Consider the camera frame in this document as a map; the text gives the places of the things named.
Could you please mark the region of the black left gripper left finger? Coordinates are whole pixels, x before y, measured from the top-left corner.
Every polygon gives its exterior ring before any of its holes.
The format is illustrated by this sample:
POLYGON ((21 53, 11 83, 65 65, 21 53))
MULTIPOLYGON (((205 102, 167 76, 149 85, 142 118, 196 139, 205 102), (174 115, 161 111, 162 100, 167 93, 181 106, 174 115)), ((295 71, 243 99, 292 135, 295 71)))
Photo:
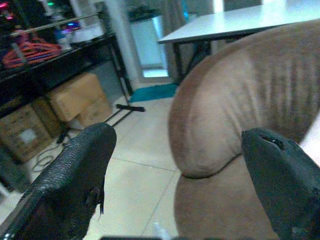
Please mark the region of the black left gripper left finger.
POLYGON ((82 130, 25 191, 0 226, 3 240, 81 240, 104 208, 108 163, 117 142, 105 122, 82 130))

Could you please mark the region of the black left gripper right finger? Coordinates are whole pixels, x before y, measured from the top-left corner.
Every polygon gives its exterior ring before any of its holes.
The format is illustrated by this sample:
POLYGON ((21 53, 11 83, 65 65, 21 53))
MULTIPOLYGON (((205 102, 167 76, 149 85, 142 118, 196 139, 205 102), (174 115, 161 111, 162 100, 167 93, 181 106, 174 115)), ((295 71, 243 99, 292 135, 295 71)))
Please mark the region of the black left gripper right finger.
POLYGON ((281 240, 320 238, 320 168, 291 139, 252 128, 241 148, 255 192, 281 240))

